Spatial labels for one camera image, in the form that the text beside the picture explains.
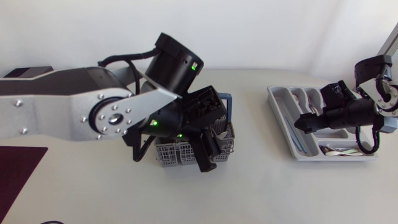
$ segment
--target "white table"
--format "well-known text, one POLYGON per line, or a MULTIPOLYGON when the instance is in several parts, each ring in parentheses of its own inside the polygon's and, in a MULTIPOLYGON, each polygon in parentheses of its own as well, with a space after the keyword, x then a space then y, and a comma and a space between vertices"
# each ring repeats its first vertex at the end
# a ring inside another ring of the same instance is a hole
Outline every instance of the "white table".
POLYGON ((204 70, 190 90, 211 84, 231 93, 236 134, 236 151, 209 173, 163 168, 153 146, 133 162, 122 139, 2 140, 49 147, 3 223, 398 223, 398 131, 381 134, 374 162, 292 159, 266 87, 328 83, 272 70, 204 70))

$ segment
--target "cutlery tray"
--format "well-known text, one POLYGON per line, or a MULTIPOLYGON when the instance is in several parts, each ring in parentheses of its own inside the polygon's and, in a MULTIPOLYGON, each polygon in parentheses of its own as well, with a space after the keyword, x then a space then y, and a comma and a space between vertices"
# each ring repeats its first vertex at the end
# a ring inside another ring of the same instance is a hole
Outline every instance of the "cutlery tray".
MULTIPOLYGON (((345 129, 322 129, 317 132, 305 134, 303 131, 295 128, 298 137, 301 139, 303 146, 306 148, 307 153, 299 151, 293 140, 290 137, 292 133, 289 124, 286 119, 294 125, 296 120, 303 113, 312 113, 308 98, 311 101, 313 107, 319 113, 322 113, 322 108, 325 106, 320 88, 302 88, 302 87, 281 87, 281 86, 269 86, 268 89, 268 102, 271 104, 272 110, 278 120, 279 125, 282 128, 282 132, 287 140, 287 144, 290 147, 292 156, 298 161, 368 161, 377 159, 377 154, 364 154, 363 156, 326 156, 320 150, 320 146, 328 146, 331 148, 352 148, 359 149, 356 138, 355 128, 345 129)), ((370 149, 373 143, 370 143, 369 139, 363 132, 361 133, 361 141, 366 149, 370 149)))

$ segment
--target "white wall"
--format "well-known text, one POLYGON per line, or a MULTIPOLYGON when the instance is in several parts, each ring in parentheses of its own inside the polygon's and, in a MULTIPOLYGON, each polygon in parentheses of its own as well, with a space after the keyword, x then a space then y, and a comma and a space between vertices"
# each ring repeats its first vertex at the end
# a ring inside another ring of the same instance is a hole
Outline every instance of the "white wall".
POLYGON ((377 53, 397 10, 396 0, 0 0, 0 74, 96 65, 150 50, 165 32, 205 68, 276 68, 352 83, 354 64, 377 53))

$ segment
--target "dark red placemat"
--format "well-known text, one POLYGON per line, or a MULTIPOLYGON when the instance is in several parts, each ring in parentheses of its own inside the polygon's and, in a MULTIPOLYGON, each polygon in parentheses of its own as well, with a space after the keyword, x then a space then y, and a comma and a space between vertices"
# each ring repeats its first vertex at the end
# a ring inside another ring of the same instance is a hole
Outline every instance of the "dark red placemat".
POLYGON ((0 223, 46 152, 46 147, 0 146, 0 223))

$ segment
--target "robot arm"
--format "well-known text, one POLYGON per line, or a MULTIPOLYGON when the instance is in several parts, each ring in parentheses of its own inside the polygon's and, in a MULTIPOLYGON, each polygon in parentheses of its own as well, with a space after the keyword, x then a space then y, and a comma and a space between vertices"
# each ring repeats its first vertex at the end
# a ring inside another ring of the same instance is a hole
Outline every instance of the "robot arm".
POLYGON ((391 76, 391 57, 379 55, 363 60, 355 66, 357 98, 343 81, 321 89, 326 106, 320 116, 301 114, 295 127, 305 133, 323 128, 356 128, 359 148, 367 154, 377 151, 379 133, 393 133, 398 125, 398 85, 391 76), (374 147, 365 149, 359 138, 360 127, 373 125, 374 147))
POLYGON ((188 141, 202 172, 216 167, 219 133, 211 127, 226 114, 217 91, 188 89, 203 67, 193 52, 161 34, 150 52, 115 55, 99 67, 0 79, 0 139, 44 134, 69 141, 123 137, 140 161, 155 137, 188 141), (146 73, 131 60, 154 57, 146 73), (105 67, 125 61, 128 68, 105 67), (140 88, 139 80, 146 82, 140 88), (135 94, 128 87, 136 84, 135 94), (150 137, 141 147, 141 134, 150 137))
POLYGON ((78 68, 0 81, 0 138, 44 134, 69 141, 119 138, 178 97, 160 86, 134 95, 109 70, 78 68))

